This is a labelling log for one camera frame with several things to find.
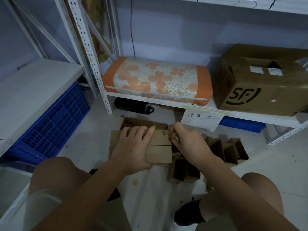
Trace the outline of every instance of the white wall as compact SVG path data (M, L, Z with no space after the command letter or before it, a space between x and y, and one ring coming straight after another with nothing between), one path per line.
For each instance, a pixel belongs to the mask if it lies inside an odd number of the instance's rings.
M48 30L64 50L78 62L54 0L18 0L18 2L29 9L30 13ZM0 0L0 19L1 82L15 73L18 66L35 60L38 55L3 0ZM67 62L67 59L32 23L30 26L50 59Z
M130 0L116 0L123 54L133 56ZM207 65L235 43L308 48L308 16L180 0L133 0L136 57Z

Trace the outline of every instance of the right hand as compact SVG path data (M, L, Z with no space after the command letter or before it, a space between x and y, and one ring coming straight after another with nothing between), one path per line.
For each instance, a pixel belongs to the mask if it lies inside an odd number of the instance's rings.
M171 138L172 143L179 149L185 159L195 167L199 168L204 160L213 155L198 131L186 130L179 122L173 124L170 131L177 133L180 138L179 141Z

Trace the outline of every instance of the sf logo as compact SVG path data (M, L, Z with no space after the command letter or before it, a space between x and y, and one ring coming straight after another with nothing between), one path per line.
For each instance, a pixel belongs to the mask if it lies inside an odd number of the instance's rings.
M260 91L261 91L261 88L257 88L257 89L247 88L243 91L243 88L237 87L233 91L234 96L230 96L229 99L237 98L237 100L240 101L245 96L244 98L246 98L247 100L242 100L240 102L226 101L226 104L240 105L240 104L248 103L252 101L254 98L256 98L256 96L259 95Z

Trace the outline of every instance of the handwritten paper sign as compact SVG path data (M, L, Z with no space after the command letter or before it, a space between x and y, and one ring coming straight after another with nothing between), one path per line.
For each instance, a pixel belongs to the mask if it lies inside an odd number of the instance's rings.
M181 123L214 132L223 117L216 112L186 109Z

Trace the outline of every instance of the black cable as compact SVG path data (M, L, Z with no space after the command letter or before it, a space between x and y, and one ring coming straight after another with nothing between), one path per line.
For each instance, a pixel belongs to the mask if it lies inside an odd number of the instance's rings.
M133 0L131 0L131 38L132 38L133 49L134 49L134 58L136 58L135 46L134 46L134 40L133 40L133 34L132 34L132 12L133 12L132 6L133 6Z

